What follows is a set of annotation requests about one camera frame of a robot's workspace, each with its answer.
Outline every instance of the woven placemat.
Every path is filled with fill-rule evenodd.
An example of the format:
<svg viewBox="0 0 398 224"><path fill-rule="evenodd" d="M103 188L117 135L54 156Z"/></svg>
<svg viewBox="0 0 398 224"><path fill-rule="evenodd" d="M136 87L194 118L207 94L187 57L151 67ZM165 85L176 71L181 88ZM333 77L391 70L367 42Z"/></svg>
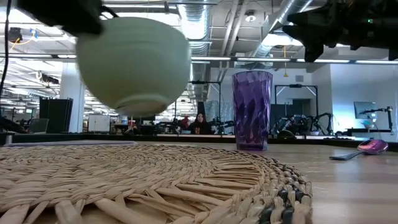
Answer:
<svg viewBox="0 0 398 224"><path fill-rule="evenodd" d="M0 224L308 224L311 198L311 183L292 166L242 152L0 148Z"/></svg>

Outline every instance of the person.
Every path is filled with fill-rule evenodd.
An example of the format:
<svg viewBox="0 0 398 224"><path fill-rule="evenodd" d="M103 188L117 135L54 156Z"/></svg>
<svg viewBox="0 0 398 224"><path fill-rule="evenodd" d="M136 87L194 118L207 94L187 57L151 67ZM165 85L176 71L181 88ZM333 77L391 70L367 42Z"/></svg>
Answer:
<svg viewBox="0 0 398 224"><path fill-rule="evenodd" d="M189 128L189 119L188 116L185 116L184 119L178 122L178 126L183 130L187 130Z"/></svg>
<svg viewBox="0 0 398 224"><path fill-rule="evenodd" d="M198 113L195 122L193 122L188 130L191 131L191 134L214 134L213 128L206 122L206 119L203 114Z"/></svg>

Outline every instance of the computer monitor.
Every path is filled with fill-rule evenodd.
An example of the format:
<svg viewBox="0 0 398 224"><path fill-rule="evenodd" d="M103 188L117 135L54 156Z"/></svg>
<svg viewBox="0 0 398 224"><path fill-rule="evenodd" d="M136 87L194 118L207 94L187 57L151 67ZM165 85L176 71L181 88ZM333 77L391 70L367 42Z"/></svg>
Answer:
<svg viewBox="0 0 398 224"><path fill-rule="evenodd" d="M155 115L153 116L148 116L148 117L141 117L140 118L140 124L149 124L152 121L155 121Z"/></svg>
<svg viewBox="0 0 398 224"><path fill-rule="evenodd" d="M32 119L29 123L27 132L29 134L45 134L47 132L47 125L49 124L49 119L40 118Z"/></svg>
<svg viewBox="0 0 398 224"><path fill-rule="evenodd" d="M356 119L377 119L377 113L363 113L368 110L376 110L375 102L354 102Z"/></svg>

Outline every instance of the pillar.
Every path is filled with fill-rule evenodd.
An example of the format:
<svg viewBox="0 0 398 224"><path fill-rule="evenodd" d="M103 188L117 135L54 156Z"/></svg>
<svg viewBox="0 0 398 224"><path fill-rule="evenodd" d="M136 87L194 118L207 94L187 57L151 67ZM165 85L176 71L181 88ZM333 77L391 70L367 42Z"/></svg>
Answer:
<svg viewBox="0 0 398 224"><path fill-rule="evenodd" d="M60 99L73 99L69 132L83 131L83 114L85 111L85 86L80 79L76 63L63 63Z"/></svg>

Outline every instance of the table surface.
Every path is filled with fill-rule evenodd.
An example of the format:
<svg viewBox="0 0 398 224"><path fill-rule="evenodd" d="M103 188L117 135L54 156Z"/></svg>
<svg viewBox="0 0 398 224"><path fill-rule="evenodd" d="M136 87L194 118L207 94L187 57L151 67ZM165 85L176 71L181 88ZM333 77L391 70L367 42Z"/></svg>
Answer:
<svg viewBox="0 0 398 224"><path fill-rule="evenodd" d="M235 144L139 143L236 150ZM398 223L398 153L329 160L329 156L352 152L355 150L335 146L272 144L266 152L251 153L295 166L312 181L314 223Z"/></svg>

